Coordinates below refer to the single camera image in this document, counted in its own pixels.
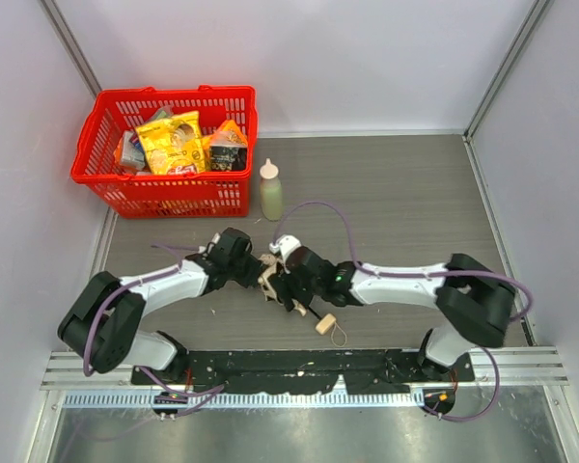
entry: bottle cap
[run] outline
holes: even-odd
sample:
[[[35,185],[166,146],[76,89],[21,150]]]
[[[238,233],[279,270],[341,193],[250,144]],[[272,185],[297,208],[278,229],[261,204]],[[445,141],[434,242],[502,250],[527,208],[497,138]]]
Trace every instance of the bottle cap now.
[[[272,180],[279,175],[279,168],[270,162],[270,158],[266,159],[266,163],[260,167],[260,177],[265,180]]]

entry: bottle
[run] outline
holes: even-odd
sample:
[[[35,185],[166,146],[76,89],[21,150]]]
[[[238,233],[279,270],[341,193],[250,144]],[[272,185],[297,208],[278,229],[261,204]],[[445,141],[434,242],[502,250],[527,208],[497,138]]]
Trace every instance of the bottle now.
[[[266,159],[266,163],[260,168],[260,202],[262,203],[263,216],[271,221],[276,221],[283,215],[283,195],[281,192],[281,180],[279,180],[279,168]]]

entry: red shopping basket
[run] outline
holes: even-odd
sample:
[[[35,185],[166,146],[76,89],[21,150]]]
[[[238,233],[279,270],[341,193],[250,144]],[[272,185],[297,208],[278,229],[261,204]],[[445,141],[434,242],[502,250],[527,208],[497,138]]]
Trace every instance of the red shopping basket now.
[[[247,168],[184,176],[125,175],[115,165],[114,149],[125,130],[143,124],[162,106],[170,106],[174,114],[199,111],[204,135],[227,119],[236,121],[249,142]],[[249,212],[249,176],[257,136],[252,87],[106,90],[98,94],[84,123],[70,176],[126,218],[244,216]]]

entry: wood grain surface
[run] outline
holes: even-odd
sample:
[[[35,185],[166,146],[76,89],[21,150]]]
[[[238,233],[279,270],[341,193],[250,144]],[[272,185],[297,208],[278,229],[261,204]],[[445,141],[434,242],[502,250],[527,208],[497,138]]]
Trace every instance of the wood grain surface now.
[[[202,245],[226,227],[250,234],[256,255],[266,252],[275,224],[262,218],[258,169],[270,157],[280,168],[285,206],[319,199],[340,207],[363,261],[414,266],[462,252],[502,271],[460,136],[263,139],[255,157],[248,217],[119,219],[106,268],[117,276],[153,271],[173,258],[151,243]],[[325,259],[349,258],[343,222],[322,206],[296,212],[285,231]],[[404,305],[338,309],[316,300],[314,308],[338,318],[352,348],[417,347],[444,320],[436,311]],[[165,331],[192,349],[334,348],[315,322],[264,302],[257,289],[229,283],[152,313],[142,328]],[[507,345],[526,345],[519,323],[510,326]]]

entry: white wall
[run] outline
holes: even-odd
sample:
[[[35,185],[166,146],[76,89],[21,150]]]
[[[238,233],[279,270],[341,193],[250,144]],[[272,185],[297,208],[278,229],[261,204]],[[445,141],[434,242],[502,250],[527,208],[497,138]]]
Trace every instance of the white wall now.
[[[0,2],[0,463],[23,461],[104,207],[69,179],[93,98],[37,2]]]
[[[556,1],[476,137],[536,333],[579,396],[579,0]]]
[[[58,1],[103,87],[251,84],[262,132],[460,132],[532,3]]]

